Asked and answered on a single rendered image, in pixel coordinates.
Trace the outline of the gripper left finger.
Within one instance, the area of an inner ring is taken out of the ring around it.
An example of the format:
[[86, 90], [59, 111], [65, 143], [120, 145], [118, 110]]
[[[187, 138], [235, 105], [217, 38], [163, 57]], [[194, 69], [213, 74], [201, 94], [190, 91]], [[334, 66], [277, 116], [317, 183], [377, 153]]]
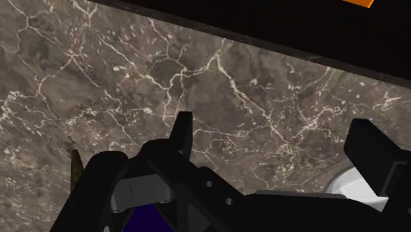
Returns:
[[170, 137], [146, 142], [133, 158], [94, 155], [50, 232], [123, 232], [146, 205], [155, 205], [174, 232], [244, 232], [243, 194], [189, 160], [192, 121], [191, 112], [179, 112]]

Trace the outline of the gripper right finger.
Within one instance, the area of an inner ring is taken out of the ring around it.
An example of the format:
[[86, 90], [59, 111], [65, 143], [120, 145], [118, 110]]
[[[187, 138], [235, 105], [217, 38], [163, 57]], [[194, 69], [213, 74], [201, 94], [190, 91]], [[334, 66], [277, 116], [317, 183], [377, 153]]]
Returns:
[[389, 226], [411, 227], [411, 151], [403, 150], [368, 119], [350, 123], [344, 152], [374, 194], [387, 197]]

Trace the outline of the white plate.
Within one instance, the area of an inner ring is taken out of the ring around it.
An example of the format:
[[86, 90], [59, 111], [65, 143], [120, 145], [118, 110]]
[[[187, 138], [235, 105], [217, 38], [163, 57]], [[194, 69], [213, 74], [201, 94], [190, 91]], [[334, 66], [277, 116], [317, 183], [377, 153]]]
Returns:
[[380, 197], [374, 193], [355, 167], [349, 167], [337, 173], [327, 183], [324, 192], [342, 194], [351, 200], [371, 206], [380, 212], [383, 211], [388, 201], [387, 197]]

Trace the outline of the dark blue object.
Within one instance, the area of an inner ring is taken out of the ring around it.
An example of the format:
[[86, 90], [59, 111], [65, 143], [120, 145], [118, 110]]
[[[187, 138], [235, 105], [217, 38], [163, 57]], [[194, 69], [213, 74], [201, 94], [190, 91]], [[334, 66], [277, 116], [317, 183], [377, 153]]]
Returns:
[[153, 205], [136, 207], [123, 232], [173, 232]]

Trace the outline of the orange block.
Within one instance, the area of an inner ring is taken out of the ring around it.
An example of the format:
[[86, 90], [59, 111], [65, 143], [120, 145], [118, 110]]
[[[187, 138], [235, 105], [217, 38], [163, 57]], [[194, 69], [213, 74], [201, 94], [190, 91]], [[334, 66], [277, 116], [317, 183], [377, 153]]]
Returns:
[[343, 0], [343, 1], [369, 9], [375, 0]]

